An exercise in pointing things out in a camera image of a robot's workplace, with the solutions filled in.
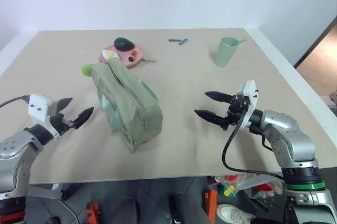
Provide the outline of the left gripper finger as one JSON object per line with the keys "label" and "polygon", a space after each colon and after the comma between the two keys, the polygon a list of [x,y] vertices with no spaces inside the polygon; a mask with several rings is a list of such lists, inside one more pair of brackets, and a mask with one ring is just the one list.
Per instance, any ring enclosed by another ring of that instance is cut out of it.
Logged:
{"label": "left gripper finger", "polygon": [[61,112],[63,109],[65,109],[70,102],[73,100],[72,97],[68,97],[68,98],[62,98],[60,100],[57,101],[57,106],[56,106],[56,112]]}
{"label": "left gripper finger", "polygon": [[85,122],[87,122],[92,115],[94,107],[83,110],[78,117],[71,122],[71,128],[79,129]]}

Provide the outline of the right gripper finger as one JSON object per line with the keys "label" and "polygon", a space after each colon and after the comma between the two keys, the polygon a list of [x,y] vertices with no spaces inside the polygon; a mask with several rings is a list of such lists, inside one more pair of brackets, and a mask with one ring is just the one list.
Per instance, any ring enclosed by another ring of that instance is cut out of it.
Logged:
{"label": "right gripper finger", "polygon": [[228,129],[228,121],[224,117],[220,117],[217,114],[210,112],[208,110],[195,109],[194,112],[202,119],[220,126],[223,130]]}
{"label": "right gripper finger", "polygon": [[222,103],[228,103],[230,104],[232,100],[234,99],[233,95],[228,95],[225,93],[221,93],[218,91],[207,91],[204,93],[207,97],[211,98],[212,100],[222,102]]}

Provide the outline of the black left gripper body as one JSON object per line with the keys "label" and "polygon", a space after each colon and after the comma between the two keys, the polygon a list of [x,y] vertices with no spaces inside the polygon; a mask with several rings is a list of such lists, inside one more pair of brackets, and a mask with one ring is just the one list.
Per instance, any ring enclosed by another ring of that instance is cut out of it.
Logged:
{"label": "black left gripper body", "polygon": [[66,120],[64,115],[61,112],[55,112],[53,116],[50,117],[50,123],[53,128],[58,132],[60,136],[66,133],[69,129],[71,129],[70,120]]}

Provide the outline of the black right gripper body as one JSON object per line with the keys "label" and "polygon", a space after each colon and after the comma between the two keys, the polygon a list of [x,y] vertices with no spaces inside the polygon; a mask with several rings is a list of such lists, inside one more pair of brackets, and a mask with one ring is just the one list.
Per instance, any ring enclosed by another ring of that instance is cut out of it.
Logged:
{"label": "black right gripper body", "polygon": [[225,116],[225,129],[228,129],[229,125],[239,124],[241,116],[248,110],[250,100],[248,96],[225,94],[225,102],[230,104]]}

